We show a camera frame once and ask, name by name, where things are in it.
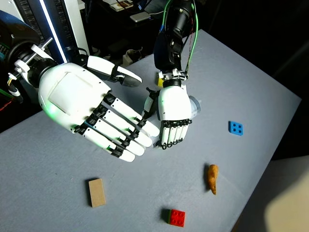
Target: table surface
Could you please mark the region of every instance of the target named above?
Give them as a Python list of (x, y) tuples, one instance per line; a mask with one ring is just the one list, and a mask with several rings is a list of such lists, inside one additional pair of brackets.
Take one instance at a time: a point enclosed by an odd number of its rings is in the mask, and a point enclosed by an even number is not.
[[(188, 45), (183, 51), (183, 67)], [(108, 83), (141, 112), (155, 88), (153, 56), (129, 67), (139, 88)], [(257, 185), (301, 99), (231, 49), (199, 31), (186, 81), (201, 102), (186, 139), (149, 148), (132, 163), (72, 135), (40, 112), (0, 134), (0, 231), (179, 231), (166, 212), (186, 212), (184, 231), (228, 232)], [(228, 121), (244, 135), (228, 132)], [(204, 172), (219, 166), (217, 195)], [(106, 205), (89, 206), (87, 181), (102, 178)]]

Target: blue lego brick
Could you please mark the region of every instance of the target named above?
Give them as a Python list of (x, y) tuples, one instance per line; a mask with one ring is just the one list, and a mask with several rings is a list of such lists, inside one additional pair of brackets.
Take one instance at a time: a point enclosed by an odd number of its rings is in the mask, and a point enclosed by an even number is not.
[(228, 131), (232, 134), (242, 136), (243, 135), (243, 126), (240, 123), (229, 121), (228, 122)]

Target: beige rectangular block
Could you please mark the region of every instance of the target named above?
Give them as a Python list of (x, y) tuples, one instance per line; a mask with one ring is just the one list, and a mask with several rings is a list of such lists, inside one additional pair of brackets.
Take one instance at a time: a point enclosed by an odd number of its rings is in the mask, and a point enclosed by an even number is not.
[(89, 190), (93, 208), (104, 205), (106, 203), (102, 179), (89, 181)]

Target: red building block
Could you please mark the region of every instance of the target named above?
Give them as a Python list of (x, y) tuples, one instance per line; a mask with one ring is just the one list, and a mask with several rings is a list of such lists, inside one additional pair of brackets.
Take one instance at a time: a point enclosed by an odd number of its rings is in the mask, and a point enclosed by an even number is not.
[(172, 209), (169, 214), (169, 224), (184, 227), (185, 212)]

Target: robotic arm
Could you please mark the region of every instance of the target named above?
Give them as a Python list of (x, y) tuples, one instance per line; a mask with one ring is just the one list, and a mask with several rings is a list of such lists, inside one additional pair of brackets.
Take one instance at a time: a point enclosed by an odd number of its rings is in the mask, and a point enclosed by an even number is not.
[[(58, 65), (44, 51), (51, 38), (41, 45), (35, 40), (27, 40), (27, 43), (12, 41), (16, 34), (24, 41), (23, 37), (28, 35), (23, 34), (24, 31), (35, 36), (29, 26), (0, 11), (0, 44), (7, 48), (1, 53), (1, 64), (7, 64), (9, 89), (21, 76), (38, 88), (40, 106), (52, 120), (122, 160), (131, 162), (135, 155), (144, 153), (144, 147), (151, 146), (150, 136), (158, 136), (159, 129), (115, 97), (102, 81), (119, 81), (122, 85), (134, 87), (141, 83), (140, 77), (92, 56), (87, 58), (87, 67), (74, 63)], [(14, 96), (18, 96), (18, 90), (12, 89), (16, 90)]]
[(160, 70), (159, 78), (163, 89), (150, 91), (142, 115), (150, 117), (158, 106), (161, 120), (159, 146), (163, 149), (181, 142), (192, 123), (191, 103), (182, 81), (188, 79), (190, 52), (186, 69), (181, 66), (181, 53), (184, 47), (183, 34), (188, 26), (198, 28), (195, 2), (191, 0), (169, 0), (165, 7), (163, 23), (154, 46), (154, 63)]

